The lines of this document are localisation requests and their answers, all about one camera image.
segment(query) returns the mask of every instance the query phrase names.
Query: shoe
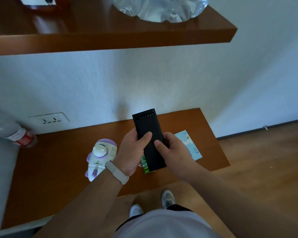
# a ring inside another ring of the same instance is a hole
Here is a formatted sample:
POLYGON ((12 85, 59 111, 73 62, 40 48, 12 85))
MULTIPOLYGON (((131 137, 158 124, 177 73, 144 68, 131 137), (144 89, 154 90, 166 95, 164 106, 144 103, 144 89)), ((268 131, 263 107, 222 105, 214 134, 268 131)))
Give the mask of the shoe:
POLYGON ((175 204, 175 198, 174 198, 172 192, 169 190, 165 190, 162 193, 161 200, 162 200, 162 205, 165 209, 167 209, 170 205, 175 204))
POLYGON ((137 215, 142 215, 143 213, 144 211, 142 210, 141 206, 139 204, 135 204, 130 208, 129 218, 137 215))

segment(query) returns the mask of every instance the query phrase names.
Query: outlet faceplate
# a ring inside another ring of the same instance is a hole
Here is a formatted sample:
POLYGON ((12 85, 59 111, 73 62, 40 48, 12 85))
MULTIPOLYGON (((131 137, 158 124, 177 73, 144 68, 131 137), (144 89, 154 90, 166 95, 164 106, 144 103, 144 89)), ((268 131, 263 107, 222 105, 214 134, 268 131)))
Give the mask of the outlet faceplate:
POLYGON ((29 117, 29 119, 31 119, 32 122, 40 126, 56 125, 70 121, 64 113, 38 115, 29 117))

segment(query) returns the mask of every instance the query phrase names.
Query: floor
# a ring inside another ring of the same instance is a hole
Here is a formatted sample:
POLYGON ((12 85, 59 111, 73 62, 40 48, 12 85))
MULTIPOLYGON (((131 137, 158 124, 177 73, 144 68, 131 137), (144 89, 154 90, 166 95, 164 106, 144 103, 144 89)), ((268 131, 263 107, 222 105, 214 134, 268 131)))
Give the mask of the floor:
MULTIPOLYGON (((219 141, 230 167, 213 173, 255 199, 298 220, 298 122, 219 141)), ((101 237, 113 236, 129 215, 133 203, 144 212, 162 208, 163 190, 173 192, 176 203, 203 217, 224 238, 235 237, 185 182, 117 198, 107 215, 101 237)))

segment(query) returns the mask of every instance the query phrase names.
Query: watch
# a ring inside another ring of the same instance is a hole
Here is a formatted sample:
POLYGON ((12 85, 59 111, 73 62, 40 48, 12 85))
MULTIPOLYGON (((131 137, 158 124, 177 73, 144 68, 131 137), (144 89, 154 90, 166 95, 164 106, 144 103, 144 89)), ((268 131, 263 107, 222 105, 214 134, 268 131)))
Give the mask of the watch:
POLYGON ((129 180, 129 176, 125 176, 111 161, 105 164, 105 167, 115 176, 123 185, 129 180))

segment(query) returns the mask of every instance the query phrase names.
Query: person's left hand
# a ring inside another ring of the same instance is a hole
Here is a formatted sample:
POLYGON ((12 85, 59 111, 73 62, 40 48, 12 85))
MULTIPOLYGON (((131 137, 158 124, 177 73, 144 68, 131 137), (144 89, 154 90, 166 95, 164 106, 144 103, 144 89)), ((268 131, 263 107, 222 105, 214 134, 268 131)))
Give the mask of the person's left hand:
POLYGON ((150 142, 151 132, 147 132, 138 140, 136 128, 129 131, 120 144, 119 151, 112 163, 126 176, 131 176, 141 161, 144 148, 150 142))

